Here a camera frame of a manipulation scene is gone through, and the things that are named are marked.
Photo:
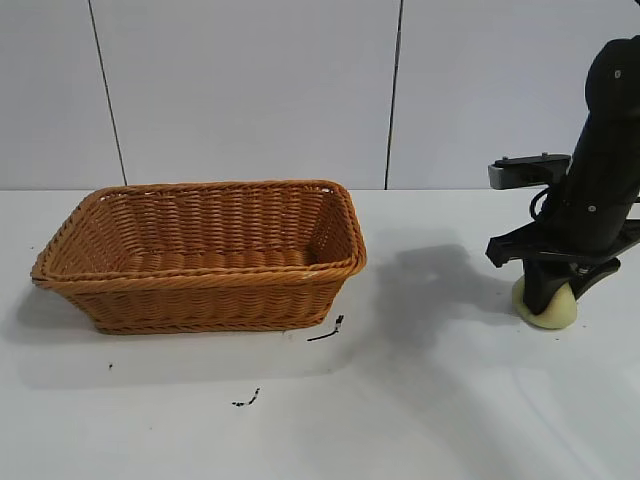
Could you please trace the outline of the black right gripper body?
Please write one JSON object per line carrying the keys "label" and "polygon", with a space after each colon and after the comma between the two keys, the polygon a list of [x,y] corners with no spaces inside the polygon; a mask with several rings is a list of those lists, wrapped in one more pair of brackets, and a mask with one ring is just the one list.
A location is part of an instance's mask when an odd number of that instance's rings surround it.
{"label": "black right gripper body", "polygon": [[639,243],[639,221],[629,218],[639,203],[578,202],[560,199],[560,188],[548,186],[529,203],[531,222],[493,237],[486,256],[496,267],[512,260],[541,260],[597,265]]}

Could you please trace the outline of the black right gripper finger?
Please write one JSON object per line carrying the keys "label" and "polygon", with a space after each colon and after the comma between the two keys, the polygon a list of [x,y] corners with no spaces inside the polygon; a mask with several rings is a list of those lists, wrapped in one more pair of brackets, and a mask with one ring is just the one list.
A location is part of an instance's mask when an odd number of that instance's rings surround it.
{"label": "black right gripper finger", "polygon": [[597,265],[578,265],[569,284],[574,298],[579,300],[590,288],[618,272],[621,262],[617,257]]}
{"label": "black right gripper finger", "polygon": [[569,281],[569,266],[560,262],[526,259],[523,267],[524,304],[534,315],[540,315],[555,293]]}

